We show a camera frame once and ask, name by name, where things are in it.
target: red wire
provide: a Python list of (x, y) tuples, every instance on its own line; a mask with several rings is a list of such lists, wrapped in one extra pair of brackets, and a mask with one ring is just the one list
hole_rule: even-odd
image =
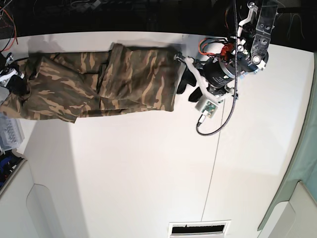
[(224, 22), (225, 22), (225, 25), (226, 25), (227, 29), (229, 30), (229, 26), (228, 26), (228, 23), (227, 23), (228, 10), (229, 10), (229, 9), (227, 9), (226, 12), (225, 12), (225, 14), (224, 14)]
[(214, 53), (206, 53), (206, 52), (204, 52), (204, 48), (205, 48), (206, 45), (208, 45), (209, 43), (204, 44), (204, 46), (203, 46), (203, 51), (201, 50), (202, 42), (204, 42), (205, 40), (207, 40), (207, 38), (204, 38), (202, 41), (199, 42), (199, 45), (198, 45), (198, 51), (199, 51), (199, 53), (202, 54), (202, 55), (204, 55), (204, 56), (210, 56), (210, 55), (215, 56)]
[(15, 27), (14, 21), (13, 21), (13, 19), (11, 18), (11, 16), (9, 15), (9, 13), (8, 13), (5, 9), (3, 9), (3, 11), (6, 13), (6, 15), (7, 15), (7, 16), (9, 17), (9, 19), (12, 21), (13, 26), (14, 26), (14, 39), (13, 39), (13, 41), (11, 42), (11, 45), (9, 45), (8, 48), (6, 48), (6, 49), (3, 50), (3, 51), (8, 51), (8, 50), (10, 50), (11, 47), (13, 46), (14, 41), (16, 40), (16, 42), (17, 42), (16, 27)]
[(8, 23), (7, 23), (7, 21), (6, 21), (4, 18), (3, 18), (3, 21), (4, 21), (4, 23), (5, 23), (6, 26), (9, 26)]

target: white table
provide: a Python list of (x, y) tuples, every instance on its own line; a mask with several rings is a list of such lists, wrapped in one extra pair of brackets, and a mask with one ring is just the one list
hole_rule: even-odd
[[(202, 36), (87, 32), (19, 38), (28, 52), (109, 50), (180, 44), (195, 57)], [(232, 220), (227, 237), (255, 238), (287, 169), (304, 121), (312, 53), (270, 45), (267, 69), (239, 85), (239, 101), (219, 135), (196, 134), (199, 112), (176, 97), (175, 111), (62, 121), (22, 120), (35, 183), (52, 193), (68, 238), (161, 238), (169, 222)], [(231, 102), (224, 105), (224, 119)], [(201, 130), (221, 124), (222, 108)]]

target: metal bracket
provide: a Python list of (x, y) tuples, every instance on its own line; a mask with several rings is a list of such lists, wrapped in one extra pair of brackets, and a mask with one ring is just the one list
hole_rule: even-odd
[(239, 22), (239, 28), (238, 28), (238, 50), (240, 52), (242, 52), (244, 50), (243, 47), (243, 43), (240, 39), (241, 34), (242, 34), (242, 30), (243, 30), (243, 26), (249, 22), (251, 22), (253, 14), (258, 12), (258, 7), (256, 6), (256, 4), (254, 2), (249, 2), (248, 3), (248, 8), (249, 8), (249, 13), (248, 13), (248, 17), (246, 19), (243, 19), (242, 21)]
[(267, 53), (277, 8), (278, 4), (274, 0), (263, 0), (256, 27), (256, 35), (251, 48), (252, 63), (256, 65), (261, 62)]

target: wire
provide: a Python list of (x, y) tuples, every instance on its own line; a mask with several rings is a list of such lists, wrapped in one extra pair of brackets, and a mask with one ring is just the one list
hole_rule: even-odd
[(3, 2), (5, 5), (4, 5), (4, 7), (3, 7), (2, 9), (0, 9), (0, 13), (1, 13), (0, 20), (2, 19), (2, 16), (3, 16), (3, 9), (5, 9), (7, 6), (9, 6), (9, 4), (10, 4), (12, 1), (13, 1), (13, 0), (10, 0), (7, 4), (5, 4), (6, 1)]
[(11, 34), (11, 36), (10, 36), (10, 38), (9, 38), (9, 40), (8, 40), (8, 42), (7, 42), (7, 44), (5, 45), (5, 47), (4, 47), (0, 52), (4, 51), (4, 50), (6, 49), (6, 47), (9, 45), (9, 43), (10, 43), (10, 41), (11, 41), (11, 38), (13, 37), (14, 33), (15, 33), (15, 30), (14, 30), (14, 27), (13, 27), (12, 34)]
[(201, 40), (198, 44), (198, 51), (200, 54), (204, 55), (204, 56), (218, 56), (218, 54), (214, 54), (214, 53), (208, 53), (205, 52), (205, 47), (207, 45), (213, 44), (213, 43), (222, 43), (224, 45), (228, 44), (228, 41), (226, 38), (204, 38), (203, 40)]
[(219, 127), (217, 130), (215, 130), (214, 132), (211, 133), (201, 133), (199, 131), (199, 126), (200, 126), (200, 122), (198, 121), (197, 125), (196, 125), (196, 131), (199, 135), (202, 136), (209, 136), (209, 135), (215, 135), (217, 134), (219, 131), (221, 131), (230, 121), (233, 111), (235, 109), (236, 106), (236, 101), (238, 98), (238, 16), (237, 16), (237, 5), (236, 5), (236, 0), (232, 0), (233, 1), (233, 14), (234, 14), (234, 25), (235, 25), (235, 54), (234, 54), (234, 93), (233, 93), (233, 102), (232, 102), (232, 107), (231, 107), (231, 111), (229, 113), (229, 116), (227, 118), (227, 120), (224, 122), (224, 124)]
[[(278, 1), (278, 0), (275, 0), (275, 1), (276, 1), (278, 4), (282, 5), (284, 8), (286, 8), (285, 4), (281, 3), (281, 2)], [(282, 15), (283, 15), (283, 13), (279, 14), (279, 16), (278, 16), (278, 18), (276, 19), (276, 21), (278, 21), (279, 18), (280, 18)], [(289, 34), (289, 31), (290, 31), (290, 28), (292, 27), (292, 22), (293, 22), (293, 20), (292, 20), (292, 19), (293, 19), (293, 14), (291, 13), (289, 16), (290, 16), (290, 19), (289, 19), (290, 26), (289, 26), (289, 30), (288, 30), (288, 32), (287, 32), (287, 34), (286, 34), (287, 39), (289, 39), (289, 38), (288, 38), (288, 35), (290, 35), (290, 34)]]
[(72, 1), (70, 0), (70, 6), (71, 6), (72, 8), (77, 8), (77, 7), (73, 6), (73, 4), (76, 4), (76, 3), (85, 3), (85, 2), (90, 2), (90, 0), (80, 0), (80, 1), (74, 1), (74, 2), (72, 2)]
[(301, 22), (301, 34), (302, 34), (302, 37), (305, 39), (304, 37), (304, 34), (303, 34), (303, 25), (302, 25), (302, 18), (301, 16), (298, 14), (298, 13), (295, 13), (292, 18), (291, 18), (291, 23), (289, 25), (289, 28), (288, 28), (288, 31), (287, 31), (287, 39), (290, 40), (291, 39), (291, 28), (292, 28), (292, 25), (293, 25), (293, 20), (294, 20), (294, 16), (298, 16), (299, 17), (299, 20)]
[(224, 23), (226, 25), (226, 28), (229, 30), (229, 26), (227, 23), (227, 15), (228, 15), (229, 9), (226, 10), (226, 12), (224, 13)]
[(11, 49), (11, 47), (13, 46), (14, 41), (16, 40), (16, 42), (17, 42), (17, 35), (16, 35), (16, 27), (15, 27), (15, 24), (14, 24), (14, 21), (13, 21), (12, 17), (11, 17), (11, 16), (9, 15), (9, 13), (8, 13), (5, 9), (3, 9), (2, 7), (0, 7), (0, 10), (4, 11), (5, 14), (8, 16), (8, 18), (9, 18), (9, 19), (11, 20), (11, 22), (13, 23), (13, 32), (14, 32), (14, 39), (13, 39), (13, 41), (11, 42), (10, 46), (9, 46), (8, 48), (6, 48), (7, 45), (9, 44), (9, 42), (10, 42), (12, 36), (13, 36), (13, 34), (12, 34), (11, 37), (9, 38), (9, 41), (8, 41), (8, 43), (6, 44), (6, 46), (3, 48), (3, 50), (1, 50), (1, 52), (2, 52), (2, 51), (8, 51), (9, 49)]
[(34, 5), (33, 5), (33, 15), (34, 15), (34, 16), (36, 16), (36, 15), (35, 15), (34, 8), (35, 8), (35, 4), (36, 4), (37, 1), (38, 1), (38, 0), (35, 0), (35, 1), (34, 1)]
[(17, 32), (17, 30), (16, 30), (16, 25), (15, 25), (13, 13), (12, 13), (12, 21), (13, 21), (13, 26), (14, 26), (15, 34), (16, 34), (15, 41), (16, 41), (16, 44), (18, 45), (18, 44), (19, 44), (19, 43), (18, 43), (18, 32)]
[(240, 5), (240, 9), (239, 9), (239, 17), (240, 17), (240, 21), (242, 20), (242, 16), (241, 16), (241, 9), (242, 9), (242, 5)]

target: black cable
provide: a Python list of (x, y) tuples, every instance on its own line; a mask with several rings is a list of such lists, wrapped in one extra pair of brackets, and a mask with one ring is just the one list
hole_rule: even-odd
[(4, 7), (2, 7), (0, 9), (0, 13), (1, 13), (1, 16), (0, 16), (0, 20), (2, 19), (2, 16), (3, 16), (3, 9), (5, 9), (7, 6), (9, 6), (9, 4), (12, 2), (13, 0), (10, 0), (6, 5), (4, 5)]
[[(210, 42), (206, 43), (206, 44), (203, 46), (203, 48), (201, 48), (202, 44), (205, 43), (205, 42), (208, 41), (208, 40), (209, 40)], [(227, 41), (226, 38), (205, 38), (205, 39), (200, 43), (200, 45), (199, 45), (201, 52), (207, 53), (207, 52), (205, 52), (205, 47), (207, 47), (207, 46), (209, 46), (209, 45), (211, 45), (211, 44), (213, 44), (213, 43), (221, 43), (221, 44), (226, 45), (226, 44), (228, 44), (229, 42)], [(220, 54), (212, 54), (212, 55), (207, 55), (207, 56), (208, 56), (209, 58), (214, 58), (214, 57), (216, 57), (216, 56), (220, 56)]]
[(199, 135), (202, 135), (202, 136), (215, 135), (219, 131), (221, 131), (230, 121), (232, 114), (233, 114), (233, 111), (234, 111), (234, 108), (236, 106), (236, 101), (238, 98), (238, 16), (237, 16), (236, 0), (233, 0), (233, 14), (234, 14), (234, 25), (235, 25), (235, 54), (234, 54), (235, 72), (234, 72), (234, 94), (233, 94), (233, 102), (232, 102), (231, 111), (229, 113), (227, 120), (224, 122), (224, 124), (221, 127), (219, 127), (217, 130), (215, 130), (214, 132), (211, 132), (211, 133), (207, 133), (207, 134), (201, 133), (199, 131), (199, 126), (201, 125), (201, 123), (198, 121), (198, 123), (196, 125), (196, 131)]
[(5, 45), (5, 47), (4, 47), (0, 52), (4, 51), (4, 50), (6, 49), (6, 47), (9, 45), (9, 43), (10, 43), (10, 41), (11, 41), (13, 35), (14, 35), (14, 26), (13, 26), (12, 34), (11, 34), (11, 36), (10, 36), (10, 38), (9, 38), (9, 40), (8, 40), (8, 42), (7, 42), (7, 44)]

